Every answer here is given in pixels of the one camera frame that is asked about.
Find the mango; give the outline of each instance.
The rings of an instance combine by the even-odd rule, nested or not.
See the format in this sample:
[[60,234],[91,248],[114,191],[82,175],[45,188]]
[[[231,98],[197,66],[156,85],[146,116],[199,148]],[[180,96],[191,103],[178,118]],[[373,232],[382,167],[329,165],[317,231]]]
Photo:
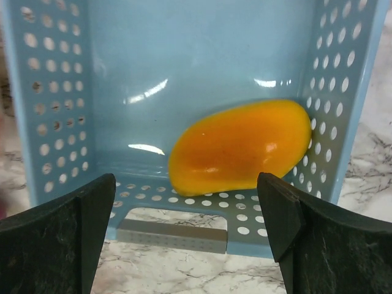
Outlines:
[[260,172],[286,175],[311,140],[306,111],[291,100],[267,100],[205,117],[176,142],[168,161],[182,196],[254,189]]

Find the light blue plastic basket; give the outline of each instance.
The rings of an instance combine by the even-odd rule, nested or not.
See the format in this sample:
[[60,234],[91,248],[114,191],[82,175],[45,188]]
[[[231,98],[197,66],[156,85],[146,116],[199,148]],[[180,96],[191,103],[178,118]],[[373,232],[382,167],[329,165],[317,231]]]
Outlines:
[[[114,173],[109,238],[271,256],[256,191],[186,202],[168,180],[170,151],[206,115],[295,99],[314,133],[286,180],[336,203],[389,4],[5,0],[32,205]],[[123,221],[136,207],[223,216],[228,231]]]

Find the plastic basket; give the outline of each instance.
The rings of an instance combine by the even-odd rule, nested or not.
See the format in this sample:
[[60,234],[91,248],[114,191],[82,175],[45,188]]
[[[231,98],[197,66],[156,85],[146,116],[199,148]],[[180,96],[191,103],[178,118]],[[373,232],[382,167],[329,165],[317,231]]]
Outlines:
[[[206,115],[295,99],[314,132],[286,180],[336,203],[389,4],[5,0],[32,205],[114,173],[109,238],[271,256],[256,191],[179,197],[170,150]],[[219,215],[228,230],[124,220],[136,207]]]

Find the circular hole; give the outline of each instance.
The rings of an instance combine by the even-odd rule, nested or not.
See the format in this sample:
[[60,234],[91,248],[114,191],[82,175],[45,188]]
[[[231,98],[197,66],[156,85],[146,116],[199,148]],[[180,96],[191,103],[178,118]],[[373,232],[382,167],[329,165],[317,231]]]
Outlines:
[[247,216],[245,214],[239,214],[237,215],[237,219],[241,222],[247,221]]
[[144,198],[146,198],[146,194],[137,194],[137,195],[135,196],[135,198],[136,198],[136,199],[144,199]]
[[55,148],[57,150],[62,150],[62,147],[64,147],[64,140],[63,139],[57,139],[55,141]]
[[321,100],[317,99],[316,103],[314,104],[314,109],[317,111],[320,109],[320,106],[321,106]]
[[307,158],[307,155],[304,156],[304,159],[302,160],[304,167],[307,166],[309,159]]
[[82,156],[86,156],[86,154],[87,154],[87,147],[82,147],[81,150],[80,150],[80,154]]
[[44,26],[47,28],[52,28],[53,27],[53,20],[49,15],[42,15],[42,23]]
[[86,139],[86,132],[85,131],[80,132],[79,139],[80,139],[80,141],[84,141]]
[[355,52],[351,51],[349,57],[347,58],[347,66],[350,67],[354,63],[354,60],[355,60]]
[[57,7],[59,7],[59,9],[61,9],[61,10],[67,9],[66,3],[64,2],[64,0],[56,0],[56,4],[57,4]]
[[307,182],[307,185],[306,185],[306,187],[307,187],[307,191],[308,192],[311,192],[312,191],[312,182]]
[[360,3],[358,4],[358,10],[362,11],[366,7],[367,3],[368,3],[368,0],[361,0]]
[[316,69],[319,67],[319,58],[316,58],[313,62],[313,69]]
[[61,130],[61,123],[59,121],[55,121],[53,123],[53,129],[58,132],[59,130]]
[[88,162],[84,162],[84,163],[81,165],[81,168],[82,168],[84,171],[86,171],[86,170],[88,169]]
[[79,44],[73,45],[73,52],[74,52],[76,55],[81,55],[81,47],[80,47]]
[[83,90],[83,83],[81,81],[77,81],[75,87],[76,87],[76,90],[82,91]]
[[85,117],[84,116],[79,116],[78,122],[79,122],[80,125],[85,124]]
[[312,122],[311,122],[312,130],[314,130],[316,128],[316,125],[317,125],[317,120],[314,118],[314,119],[312,119]]
[[259,223],[261,223],[261,224],[264,224],[264,217],[262,217],[262,216],[257,216],[255,219],[256,219],[257,222],[259,222]]
[[66,109],[71,110],[74,107],[74,102],[68,99],[64,102],[64,106],[66,107]]
[[51,164],[44,164],[42,167],[42,173],[44,175],[48,175],[51,172],[51,169],[52,169]]
[[39,81],[35,81],[35,82],[32,84],[32,90],[33,90],[36,94],[41,93],[41,92],[43,91],[42,84],[41,84]]
[[[330,81],[330,91],[333,91],[333,89],[335,88],[335,86],[336,86],[336,79],[335,79],[335,78],[332,78],[331,81]],[[330,108],[331,108],[331,103],[330,103],[330,106],[329,106],[329,108],[328,108],[328,111],[326,111],[325,113],[328,113],[329,110],[330,110]]]
[[343,113],[343,104],[342,104],[342,102],[340,102],[336,107],[336,116],[340,117],[340,115],[342,115],[342,113]]
[[20,11],[22,12],[22,16],[23,16],[24,20],[26,20],[30,23],[33,23],[36,20],[36,17],[30,8],[22,7],[20,9]]
[[314,88],[314,85],[316,84],[316,80],[315,80],[315,78],[312,78],[311,79],[311,89],[313,89]]
[[46,155],[48,155],[49,150],[50,150],[50,147],[49,147],[48,144],[42,144],[42,145],[40,146],[40,148],[39,148],[39,153],[40,153],[42,156],[46,156]]
[[43,45],[47,50],[53,51],[55,49],[55,42],[52,38],[45,37],[43,38]]
[[337,128],[333,127],[331,130],[331,140],[335,140],[337,137]]
[[345,33],[346,33],[345,28],[342,28],[340,33],[339,33],[339,37],[337,38],[337,41],[339,42],[339,44],[344,41]]
[[161,200],[162,200],[162,196],[160,196],[160,195],[154,195],[151,199],[152,199],[153,201],[161,201]]
[[185,200],[185,203],[186,203],[186,204],[189,204],[189,205],[192,205],[192,204],[195,203],[195,200],[194,200],[194,199],[191,199],[191,198],[188,198],[188,199]]
[[69,52],[69,45],[66,41],[61,41],[60,42],[60,50],[64,53],[68,53]]
[[339,66],[339,63],[341,63],[341,54],[340,54],[340,53],[338,53],[338,54],[335,56],[335,59],[334,59],[334,61],[333,61],[333,66],[334,66],[335,68],[337,68],[337,67]]
[[84,106],[85,106],[85,101],[84,101],[82,98],[79,98],[79,99],[76,101],[76,105],[77,105],[78,107],[84,107]]
[[51,109],[52,109],[54,112],[58,112],[58,111],[60,110],[60,103],[57,102],[57,101],[54,101],[54,102],[51,104]]
[[343,13],[342,13],[343,18],[346,18],[350,14],[350,11],[351,11],[351,1],[348,1],[343,8]]
[[330,112],[330,110],[331,110],[331,102],[327,101],[327,102],[325,102],[325,105],[324,105],[324,112],[327,114],[328,112]]
[[75,4],[71,4],[70,8],[71,8],[72,15],[75,17],[78,17],[79,16],[79,8]]
[[332,158],[332,151],[328,149],[325,153],[325,161],[329,162],[331,161],[331,158]]
[[320,48],[321,48],[321,45],[323,45],[323,37],[322,37],[322,36],[320,36],[320,37],[317,39],[316,45],[317,45],[317,49],[320,49]]
[[347,77],[344,78],[343,83],[342,83],[342,92],[343,93],[346,92],[347,89],[349,88],[349,82],[350,82],[349,78],[347,78]]
[[61,69],[66,74],[69,73],[71,71],[71,66],[69,65],[69,62],[63,61],[62,64],[61,64]]
[[239,227],[237,229],[238,233],[240,233],[241,235],[248,235],[249,234],[249,229],[246,227]]
[[324,61],[323,61],[323,68],[326,69],[326,67],[328,66],[328,63],[330,61],[330,58],[327,56],[324,57]]
[[83,67],[81,66],[80,63],[75,63],[73,69],[75,69],[75,72],[76,72],[77,74],[81,74],[82,71],[83,71]]
[[325,80],[324,78],[321,78],[320,82],[318,83],[318,88],[322,90],[324,88],[324,85],[325,85]]
[[67,127],[73,127],[74,126],[74,119],[69,118],[67,119]]
[[61,156],[57,159],[57,166],[58,167],[63,167],[66,164],[66,158]]
[[358,36],[360,35],[362,30],[362,24],[361,23],[357,23],[354,30],[353,30],[353,39],[355,40],[356,38],[358,38]]
[[59,182],[60,184],[64,184],[67,181],[67,175],[65,173],[63,173],[60,177],[59,177]]
[[64,89],[65,92],[71,92],[72,91],[72,83],[70,81],[65,81],[62,84],[62,88]]
[[75,142],[76,142],[75,136],[74,135],[69,135],[69,137],[68,137],[68,144],[69,145],[73,145],[73,144],[75,144]]
[[31,34],[30,32],[24,34],[24,42],[26,43],[27,46],[30,46],[32,48],[38,46],[37,38],[35,37],[34,34]]
[[227,202],[219,202],[219,206],[222,208],[227,208],[228,207],[228,203]]
[[75,36],[79,36],[80,35],[80,28],[78,25],[74,24],[72,26],[72,32]]
[[39,70],[40,69],[40,63],[37,58],[29,58],[28,65],[31,70]]
[[307,108],[310,108],[312,106],[312,97],[309,97],[306,101],[306,106]]
[[316,144],[314,151],[315,151],[316,155],[320,154],[320,152],[321,152],[321,144],[320,143]]
[[246,205],[243,204],[243,203],[237,203],[237,204],[235,205],[235,207],[237,207],[238,209],[245,209],[245,208],[246,208]]
[[334,8],[331,12],[331,18],[330,18],[331,23],[334,23],[336,21],[336,18],[337,18],[337,8]]
[[40,124],[40,125],[37,127],[37,133],[38,133],[40,136],[45,136],[45,135],[48,133],[48,128],[47,128],[47,126],[46,126],[45,124]]
[[333,41],[333,32],[330,32],[330,34],[328,35],[328,38],[326,38],[326,46],[329,47],[331,46]]
[[315,162],[312,162],[311,164],[311,173],[314,175],[316,173],[317,170],[317,165]]
[[213,203],[209,200],[202,201],[202,205],[204,205],[204,206],[211,206],[211,204],[213,204]]
[[322,122],[320,125],[320,134],[323,135],[325,133],[326,125],[325,122]]
[[45,113],[45,106],[42,103],[37,104],[34,108],[38,115],[42,115]]
[[113,207],[114,208],[118,208],[118,207],[120,207],[120,206],[122,206],[123,205],[123,202],[122,201],[114,201],[113,202]]
[[59,91],[59,84],[57,81],[49,82],[49,91],[52,93],[57,93]]
[[45,187],[44,187],[44,191],[46,192],[46,193],[49,193],[49,192],[51,192],[52,190],[53,190],[53,187],[55,186],[55,184],[53,184],[53,182],[47,182],[46,184],[45,184]]
[[58,27],[59,30],[62,32],[67,32],[68,31],[68,25],[64,20],[59,20],[58,22]]
[[76,151],[72,151],[71,154],[69,154],[69,160],[75,161],[77,156],[78,154],[76,153]]
[[260,236],[262,236],[262,237],[267,237],[267,236],[268,236],[267,230],[266,230],[265,228],[260,228],[260,229],[258,229],[258,230],[257,230],[257,233],[258,233]]
[[321,27],[321,28],[324,28],[325,23],[326,23],[326,14],[324,14],[324,15],[321,17],[321,20],[320,20],[320,27]]
[[78,173],[79,173],[79,168],[77,168],[77,167],[74,167],[71,171],[71,175],[73,178],[76,177],[78,175]]
[[326,181],[326,172],[324,170],[320,173],[320,180],[321,183],[325,183]]

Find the marble countertop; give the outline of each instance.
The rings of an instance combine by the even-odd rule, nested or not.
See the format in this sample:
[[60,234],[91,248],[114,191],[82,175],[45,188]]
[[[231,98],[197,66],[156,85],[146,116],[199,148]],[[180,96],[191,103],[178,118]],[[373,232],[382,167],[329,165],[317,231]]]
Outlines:
[[[339,205],[346,209],[389,222],[392,222],[391,50],[390,9],[339,200]],[[13,215],[28,209],[29,200],[13,111],[10,105],[5,107],[9,169],[0,167],[0,197],[8,203],[8,215]],[[162,212],[154,214],[159,214],[153,215],[156,218],[171,217],[161,215]],[[214,217],[185,217],[191,225],[214,228],[222,225]],[[280,269],[272,260],[106,241],[93,292],[283,294],[285,290]]]

